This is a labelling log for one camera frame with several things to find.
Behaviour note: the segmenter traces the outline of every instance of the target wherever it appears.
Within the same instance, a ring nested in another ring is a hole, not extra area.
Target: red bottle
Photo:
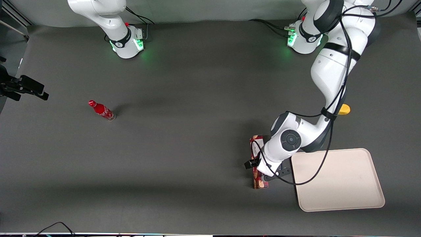
[[[88,104],[93,108],[95,113],[99,114],[104,119],[108,121],[113,121],[115,119],[115,114],[111,110],[109,110],[109,108],[105,107],[105,105],[98,104],[93,100],[90,100]]]

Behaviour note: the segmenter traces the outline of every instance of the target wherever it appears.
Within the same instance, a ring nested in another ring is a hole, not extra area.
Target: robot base
[[[120,58],[124,59],[133,58],[144,49],[142,29],[138,29],[134,26],[128,26],[128,29],[131,31],[131,39],[123,48],[118,48],[110,42],[113,51],[116,52]]]

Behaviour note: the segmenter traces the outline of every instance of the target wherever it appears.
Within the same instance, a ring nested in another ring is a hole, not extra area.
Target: black cable
[[[352,7],[352,8],[347,9],[346,11],[349,11],[349,10],[351,10],[351,9],[353,9],[353,8],[357,8],[357,7],[366,7],[366,6],[363,6],[363,5],[354,6],[354,7]],[[348,80],[349,68],[350,68],[350,66],[351,66],[351,61],[352,61],[352,57],[351,57],[351,55],[352,55],[352,42],[351,42],[351,39],[350,39],[350,37],[349,37],[349,35],[348,35],[348,32],[347,32],[347,31],[346,31],[346,29],[345,29],[344,23],[342,22],[342,18],[343,18],[343,16],[346,16],[346,14],[345,14],[345,12],[346,12],[346,11],[344,11],[344,12],[340,15],[340,17],[339,17],[339,23],[341,24],[342,30],[343,30],[344,35],[345,35],[346,44],[347,44],[347,46],[348,46],[348,57],[347,57],[347,62],[346,62],[345,77],[344,77],[344,81],[343,81],[343,83],[342,83],[341,88],[339,89],[338,93],[336,94],[335,98],[333,99],[332,103],[328,106],[328,108],[327,108],[327,109],[329,109],[329,108],[333,105],[333,103],[336,101],[336,99],[337,99],[337,97],[338,97],[339,95],[340,95],[340,96],[339,96],[339,98],[342,98],[342,96],[343,96],[343,94],[344,94],[344,92],[345,92],[346,82],[347,82],[347,80]],[[336,105],[336,108],[335,108],[335,110],[334,110],[333,114],[337,115],[336,113],[338,112],[339,105],[340,105],[340,103],[338,103],[338,104]],[[314,115],[314,116],[305,116],[305,115],[300,115],[300,114],[296,114],[296,113],[293,113],[293,114],[298,115],[298,116],[302,116],[302,117],[317,117],[317,116],[320,116],[320,115],[321,115],[321,114],[318,114],[318,115]],[[313,177],[311,177],[309,180],[307,180],[307,181],[305,181],[305,182],[302,182],[302,183],[292,183],[292,182],[290,182],[290,181],[287,181],[287,180],[285,180],[285,179],[283,179],[283,178],[279,177],[279,176],[276,174],[276,172],[273,172],[273,171],[272,171],[272,169],[271,169],[271,167],[269,166],[269,164],[266,162],[266,158],[265,158],[265,156],[264,156],[264,153],[263,153],[263,151],[262,151],[261,147],[259,146],[259,144],[258,144],[255,140],[254,140],[253,142],[255,142],[255,143],[257,144],[257,147],[259,148],[260,154],[261,154],[261,156],[262,156],[262,159],[263,159],[263,160],[264,160],[264,162],[265,162],[265,165],[268,167],[268,169],[270,170],[270,172],[272,172],[272,173],[273,173],[273,175],[274,175],[276,178],[280,179],[281,181],[283,181],[283,182],[285,182],[285,183],[291,184],[291,185],[304,185],[304,184],[309,183],[310,181],[312,181],[312,180],[313,180],[313,179],[314,179],[314,178],[315,178],[315,177],[319,174],[320,170],[321,170],[321,169],[322,169],[322,167],[323,167],[323,164],[324,164],[324,162],[325,162],[325,160],[326,160],[326,157],[327,157],[327,155],[328,155],[328,152],[329,152],[329,150],[330,150],[330,145],[331,145],[331,143],[332,143],[332,136],[333,136],[333,123],[334,123],[334,121],[332,120],[332,121],[331,121],[331,124],[330,124],[330,128],[329,128],[329,129],[330,129],[330,135],[329,135],[329,142],[328,142],[328,146],[326,147],[326,152],[325,152],[325,155],[324,155],[324,157],[323,157],[322,162],[320,163],[319,168],[317,169],[317,171],[316,171],[316,173],[313,175]]]
[[[366,15],[357,15],[357,14],[342,14],[342,16],[357,16],[357,17],[362,17],[362,18],[378,18],[378,17],[382,17],[385,16],[391,12],[393,12],[402,2],[403,0],[399,0],[399,2],[396,4],[396,6],[394,6],[390,11],[380,14],[380,15],[374,15],[374,16],[366,16]]]
[[[149,18],[147,18],[147,17],[144,17],[144,16],[140,16],[140,15],[138,15],[138,14],[136,14],[136,13],[134,13],[134,11],[132,11],[130,8],[128,8],[128,7],[126,7],[126,10],[128,11],[128,12],[130,12],[131,14],[133,14],[133,15],[135,15],[135,16],[137,16],[139,19],[141,19],[141,18],[145,18],[146,20],[148,20],[148,21],[150,21],[152,24],[155,24],[155,22],[153,22],[151,19],[149,19]]]
[[[143,20],[141,17],[139,17],[138,15],[136,15],[136,13],[132,12],[131,10],[127,10],[128,12],[130,12],[131,14],[135,15],[137,18],[139,18],[141,21],[143,21],[145,24],[148,24],[145,20]]]
[[[387,9],[389,9],[391,4],[392,4],[392,0],[389,0],[389,4],[387,4],[387,7],[385,9],[380,10],[380,11],[386,11]]]
[[[257,20],[260,20],[260,19],[251,19],[251,20],[249,20],[249,21],[254,21],[254,22],[262,22],[262,23],[264,23],[264,25],[265,26],[267,26],[271,31],[273,31],[273,33],[275,33],[275,34],[277,34],[277,35],[279,35],[279,36],[282,36],[282,37],[289,37],[289,35],[283,35],[283,34],[281,34],[281,33],[279,33],[278,31],[276,31],[275,29],[273,29],[272,27],[270,27],[270,25],[269,24],[266,24],[265,22],[263,22],[264,20],[262,20],[262,21],[257,21]]]
[[[262,23],[268,24],[268,25],[270,25],[271,27],[276,28],[276,29],[281,29],[281,30],[283,30],[283,29],[284,29],[284,28],[283,28],[283,27],[281,27],[281,26],[277,26],[277,25],[275,25],[275,24],[273,24],[273,23],[270,23],[270,22],[265,21],[265,20],[262,20],[262,19],[251,19],[251,20],[249,20],[249,21],[252,21],[252,22],[262,22]]]
[[[55,225],[57,225],[57,224],[62,224],[69,232],[70,232],[70,234],[72,235],[72,237],[75,237],[75,233],[66,225],[66,224],[64,224],[63,222],[61,222],[61,221],[59,221],[59,222],[56,222],[56,223],[54,223],[54,224],[52,224],[52,225],[50,225],[49,227],[45,227],[45,228],[43,228],[40,232],[38,232],[38,234],[36,234],[35,236],[38,236],[38,235],[40,235],[42,232],[44,232],[46,229],[48,229],[48,228],[50,228],[50,227],[53,227],[53,226],[55,226]]]
[[[301,14],[302,14],[305,10],[307,10],[307,8],[304,8],[304,10],[303,10],[303,11],[301,11],[301,13],[300,13],[300,14],[298,15],[298,17],[297,17],[297,20],[299,20],[299,19],[300,19]]]

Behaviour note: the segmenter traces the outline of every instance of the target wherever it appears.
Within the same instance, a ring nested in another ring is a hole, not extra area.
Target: beige tray
[[[325,151],[294,154],[291,163],[295,182],[309,180],[324,154]],[[384,206],[371,155],[363,148],[329,151],[317,177],[296,189],[300,208],[306,212]]]

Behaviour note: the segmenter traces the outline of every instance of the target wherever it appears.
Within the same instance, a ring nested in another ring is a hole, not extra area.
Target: dark gray tabletop
[[[383,208],[306,213],[293,186],[252,189],[249,138],[285,110],[324,105],[317,52],[293,52],[258,22],[198,22],[151,26],[146,50],[124,60],[99,27],[36,27],[19,73],[50,98],[8,100],[0,115],[1,232],[64,221],[75,232],[420,236],[421,44],[413,13],[379,21],[331,148],[371,152]]]

